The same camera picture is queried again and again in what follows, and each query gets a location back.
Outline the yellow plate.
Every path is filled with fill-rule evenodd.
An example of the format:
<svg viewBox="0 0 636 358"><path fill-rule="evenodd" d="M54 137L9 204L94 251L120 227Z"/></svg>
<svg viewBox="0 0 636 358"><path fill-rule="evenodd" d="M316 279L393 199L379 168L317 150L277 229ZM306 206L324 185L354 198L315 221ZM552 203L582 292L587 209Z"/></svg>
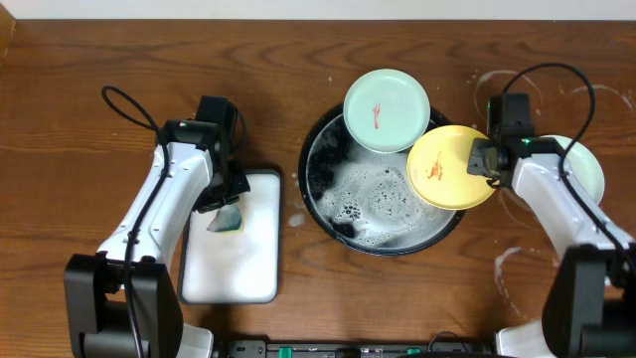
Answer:
<svg viewBox="0 0 636 358"><path fill-rule="evenodd" d="M444 125L427 131L411 148L408 182L425 202L445 210L466 210L485 202L495 190L486 178L468 173L473 140L486 135L468 126Z"/></svg>

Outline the mint green plate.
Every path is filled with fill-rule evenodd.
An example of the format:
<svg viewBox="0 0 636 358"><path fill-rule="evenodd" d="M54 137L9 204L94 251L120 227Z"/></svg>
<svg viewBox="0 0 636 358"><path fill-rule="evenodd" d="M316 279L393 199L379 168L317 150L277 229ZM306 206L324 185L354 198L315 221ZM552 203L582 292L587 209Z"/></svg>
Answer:
<svg viewBox="0 0 636 358"><path fill-rule="evenodd" d="M349 87L343 104L346 127L362 146L380 153L410 148L426 132L431 105L411 75L392 69L368 72Z"/></svg>
<svg viewBox="0 0 636 358"><path fill-rule="evenodd" d="M577 142L566 155L566 159L580 185L589 197L599 204L605 191L605 177L596 157L587 147Z"/></svg>

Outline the green yellow sponge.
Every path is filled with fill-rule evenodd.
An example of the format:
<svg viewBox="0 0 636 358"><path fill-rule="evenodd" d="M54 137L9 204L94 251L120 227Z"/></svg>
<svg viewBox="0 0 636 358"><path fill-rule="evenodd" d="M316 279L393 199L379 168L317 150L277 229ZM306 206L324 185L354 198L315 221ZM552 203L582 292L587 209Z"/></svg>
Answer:
<svg viewBox="0 0 636 358"><path fill-rule="evenodd" d="M207 230L211 233L226 233L239 231L243 225L240 208L237 205L226 205L216 211L216 216L210 222Z"/></svg>

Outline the black rectangular foam tray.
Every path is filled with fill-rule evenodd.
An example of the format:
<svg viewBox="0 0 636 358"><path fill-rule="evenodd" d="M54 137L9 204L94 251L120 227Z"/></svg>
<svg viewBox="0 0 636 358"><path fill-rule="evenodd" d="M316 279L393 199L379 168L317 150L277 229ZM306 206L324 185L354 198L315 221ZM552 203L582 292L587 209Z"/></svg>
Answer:
<svg viewBox="0 0 636 358"><path fill-rule="evenodd" d="M184 230L178 294L186 304L269 303L278 287L281 178L272 169L246 174L239 231L211 233L216 211L193 212Z"/></svg>

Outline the round black wash tray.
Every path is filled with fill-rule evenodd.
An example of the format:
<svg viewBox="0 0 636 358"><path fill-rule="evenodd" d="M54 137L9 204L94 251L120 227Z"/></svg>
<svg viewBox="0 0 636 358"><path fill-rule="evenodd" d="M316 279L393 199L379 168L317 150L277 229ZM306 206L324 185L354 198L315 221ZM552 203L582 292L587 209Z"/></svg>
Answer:
<svg viewBox="0 0 636 358"><path fill-rule="evenodd" d="M336 105L310 130L299 155L299 189L309 214L330 237L369 255L410 255L441 242L465 213L421 199L407 180L407 155L359 144Z"/></svg>

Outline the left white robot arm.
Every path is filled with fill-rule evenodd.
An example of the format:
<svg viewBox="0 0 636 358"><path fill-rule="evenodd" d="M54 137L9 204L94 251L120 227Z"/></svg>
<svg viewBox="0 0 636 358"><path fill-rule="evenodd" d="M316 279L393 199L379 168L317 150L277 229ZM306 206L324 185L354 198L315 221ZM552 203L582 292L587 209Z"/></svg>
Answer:
<svg viewBox="0 0 636 358"><path fill-rule="evenodd" d="M169 120L157 134L151 170L113 234L64 271L76 357L210 357L214 335L185 323L170 278L173 255L193 211L237 201L247 190L229 159L233 128Z"/></svg>

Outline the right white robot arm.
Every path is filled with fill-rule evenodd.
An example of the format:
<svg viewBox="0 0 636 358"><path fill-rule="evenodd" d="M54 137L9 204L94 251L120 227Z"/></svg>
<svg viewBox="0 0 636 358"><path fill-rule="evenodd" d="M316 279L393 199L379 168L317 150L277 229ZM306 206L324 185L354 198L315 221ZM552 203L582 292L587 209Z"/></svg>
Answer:
<svg viewBox="0 0 636 358"><path fill-rule="evenodd" d="M468 173L508 188L531 208L560 264L539 319L500 330L510 357L632 357L635 241L580 185L553 138L474 140Z"/></svg>

